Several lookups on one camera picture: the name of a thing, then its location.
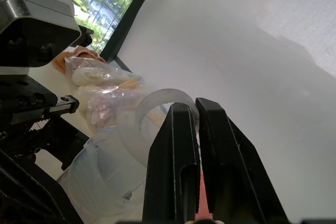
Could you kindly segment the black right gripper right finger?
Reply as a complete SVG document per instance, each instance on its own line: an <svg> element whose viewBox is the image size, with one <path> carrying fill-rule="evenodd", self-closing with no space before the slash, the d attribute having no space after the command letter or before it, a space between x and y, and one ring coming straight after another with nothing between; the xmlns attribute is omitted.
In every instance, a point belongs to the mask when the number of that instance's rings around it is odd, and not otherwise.
<svg viewBox="0 0 336 224"><path fill-rule="evenodd" d="M217 102L197 98L196 107L206 199L214 220L287 222L251 141Z"/></svg>

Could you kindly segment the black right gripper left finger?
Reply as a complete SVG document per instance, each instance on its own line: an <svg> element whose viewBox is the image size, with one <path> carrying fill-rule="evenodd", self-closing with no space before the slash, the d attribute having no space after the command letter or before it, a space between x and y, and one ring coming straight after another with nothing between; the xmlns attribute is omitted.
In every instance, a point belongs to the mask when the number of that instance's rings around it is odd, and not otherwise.
<svg viewBox="0 0 336 224"><path fill-rule="evenodd" d="M149 150L142 220L195 220L200 180L192 111L185 104L174 103Z"/></svg>

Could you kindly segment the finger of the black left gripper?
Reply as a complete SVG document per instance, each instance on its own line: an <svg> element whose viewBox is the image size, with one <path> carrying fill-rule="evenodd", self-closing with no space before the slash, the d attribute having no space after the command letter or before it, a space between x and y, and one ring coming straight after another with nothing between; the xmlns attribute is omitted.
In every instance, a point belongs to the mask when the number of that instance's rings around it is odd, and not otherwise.
<svg viewBox="0 0 336 224"><path fill-rule="evenodd" d="M83 223L60 184L1 151L1 223Z"/></svg>

